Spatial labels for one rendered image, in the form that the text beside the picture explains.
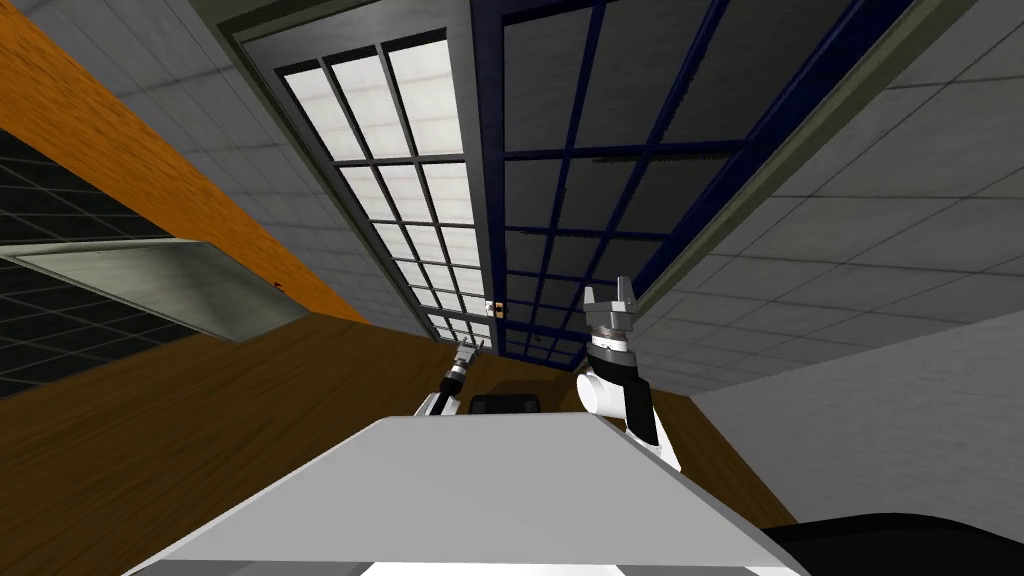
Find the pale grey-green panel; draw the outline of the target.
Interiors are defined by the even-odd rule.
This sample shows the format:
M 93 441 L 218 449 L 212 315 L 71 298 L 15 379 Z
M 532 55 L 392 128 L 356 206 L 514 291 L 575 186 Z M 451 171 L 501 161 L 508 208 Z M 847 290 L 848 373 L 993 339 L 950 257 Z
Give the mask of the pale grey-green panel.
M 181 238 L 0 247 L 0 258 L 225 341 L 309 311 L 214 245 Z

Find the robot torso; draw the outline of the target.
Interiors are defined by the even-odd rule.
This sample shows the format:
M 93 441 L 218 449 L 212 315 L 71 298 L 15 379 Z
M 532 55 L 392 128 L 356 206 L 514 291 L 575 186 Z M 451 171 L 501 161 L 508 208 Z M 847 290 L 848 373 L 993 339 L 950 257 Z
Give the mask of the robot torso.
M 604 413 L 381 419 L 125 576 L 810 576 Z

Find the grey door with bright panes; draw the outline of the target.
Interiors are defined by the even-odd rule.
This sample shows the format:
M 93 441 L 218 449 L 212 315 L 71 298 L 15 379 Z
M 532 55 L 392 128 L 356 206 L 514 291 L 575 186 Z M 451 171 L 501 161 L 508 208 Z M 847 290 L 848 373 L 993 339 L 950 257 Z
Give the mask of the grey door with bright panes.
M 368 323 L 497 353 L 470 0 L 232 0 L 215 19 L 348 229 Z

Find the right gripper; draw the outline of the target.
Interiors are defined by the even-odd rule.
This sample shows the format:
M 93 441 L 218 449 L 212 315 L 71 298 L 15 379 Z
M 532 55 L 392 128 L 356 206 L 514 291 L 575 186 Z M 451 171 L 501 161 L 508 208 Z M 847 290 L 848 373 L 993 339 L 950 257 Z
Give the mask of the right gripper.
M 588 327 L 632 327 L 637 312 L 632 282 L 625 275 L 616 279 L 615 300 L 596 302 L 594 287 L 587 285 L 582 304 Z

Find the blue door with dark panes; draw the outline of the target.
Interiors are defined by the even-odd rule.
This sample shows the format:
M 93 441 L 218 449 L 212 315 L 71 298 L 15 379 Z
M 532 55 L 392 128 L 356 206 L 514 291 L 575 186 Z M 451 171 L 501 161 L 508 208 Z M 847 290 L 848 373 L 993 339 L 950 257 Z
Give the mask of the blue door with dark panes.
M 472 0 L 499 352 L 584 361 L 914 0 Z

